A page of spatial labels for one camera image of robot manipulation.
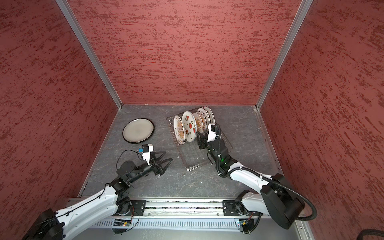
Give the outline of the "watermelon pattern white plate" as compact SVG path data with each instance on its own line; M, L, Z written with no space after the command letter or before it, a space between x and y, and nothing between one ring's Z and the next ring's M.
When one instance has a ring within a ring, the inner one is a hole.
M191 112L185 111L182 116L182 122L185 128L185 140L191 143L197 137L197 125L195 117Z

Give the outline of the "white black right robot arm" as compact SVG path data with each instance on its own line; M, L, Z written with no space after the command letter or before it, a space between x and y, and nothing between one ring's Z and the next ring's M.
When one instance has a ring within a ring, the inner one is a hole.
M254 171L229 155L225 142L216 137L208 141L208 134L198 133L200 149L206 149L215 163L221 178L230 178L256 191L244 192L237 200L241 210L269 215L280 227L289 229L305 208L304 197L291 189L290 183L281 174L264 175Z

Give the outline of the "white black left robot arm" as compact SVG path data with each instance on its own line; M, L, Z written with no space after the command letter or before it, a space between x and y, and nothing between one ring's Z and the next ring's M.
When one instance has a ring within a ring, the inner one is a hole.
M117 169L117 177L106 183L103 190L70 207L54 212L44 211L33 223L25 240L72 240L95 223L113 216L127 216L132 220L138 216L140 207L132 203L128 189L133 183L150 173L163 175L172 158L164 159L164 151L142 153L148 157L143 164L137 166L133 161L125 161Z

